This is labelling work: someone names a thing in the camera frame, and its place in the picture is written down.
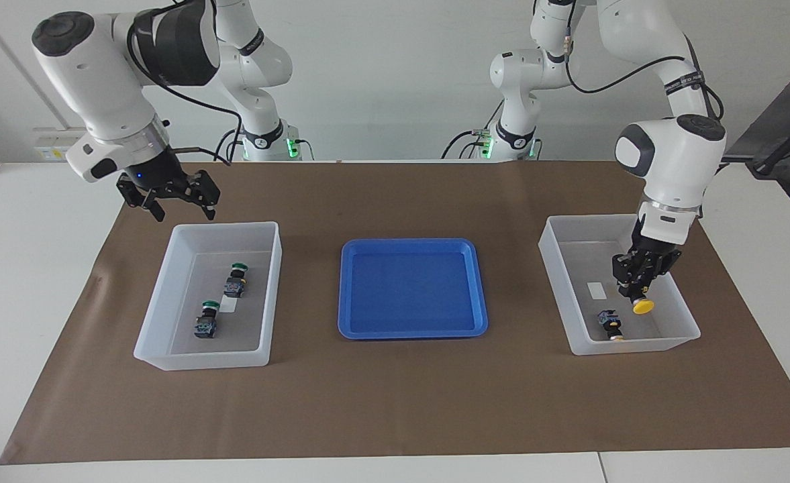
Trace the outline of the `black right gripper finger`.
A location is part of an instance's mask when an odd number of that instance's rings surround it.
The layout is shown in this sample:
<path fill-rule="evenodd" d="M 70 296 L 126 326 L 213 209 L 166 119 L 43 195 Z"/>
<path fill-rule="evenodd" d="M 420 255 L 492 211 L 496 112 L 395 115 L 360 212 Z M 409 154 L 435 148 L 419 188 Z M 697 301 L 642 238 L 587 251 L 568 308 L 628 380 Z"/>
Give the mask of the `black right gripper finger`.
<path fill-rule="evenodd" d="M 221 196 L 220 189 L 213 178 L 207 171 L 199 170 L 186 178 L 186 184 L 187 187 L 183 190 L 184 201 L 199 206 L 207 220 L 213 221 L 216 216 L 215 208 Z"/>
<path fill-rule="evenodd" d="M 144 211 L 148 211 L 154 217 L 156 222 L 164 221 L 165 212 L 159 204 L 154 190 L 149 190 L 146 195 L 143 195 L 139 187 L 128 176 L 120 176 L 116 181 L 116 187 L 122 198 L 124 198 L 126 205 L 131 208 L 143 208 Z"/>

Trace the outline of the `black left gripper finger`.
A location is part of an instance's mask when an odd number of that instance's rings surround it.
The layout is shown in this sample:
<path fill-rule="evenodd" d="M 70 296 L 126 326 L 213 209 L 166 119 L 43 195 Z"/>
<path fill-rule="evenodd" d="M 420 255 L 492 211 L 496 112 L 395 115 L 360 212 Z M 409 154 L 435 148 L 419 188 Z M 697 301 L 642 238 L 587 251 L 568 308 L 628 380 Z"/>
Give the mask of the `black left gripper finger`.
<path fill-rule="evenodd" d="M 634 258 L 631 253 L 613 256 L 613 277 L 619 290 L 630 290 L 636 282 Z"/>
<path fill-rule="evenodd" d="M 635 297 L 646 296 L 650 285 L 664 274 L 664 263 L 641 263 L 635 269 Z"/>

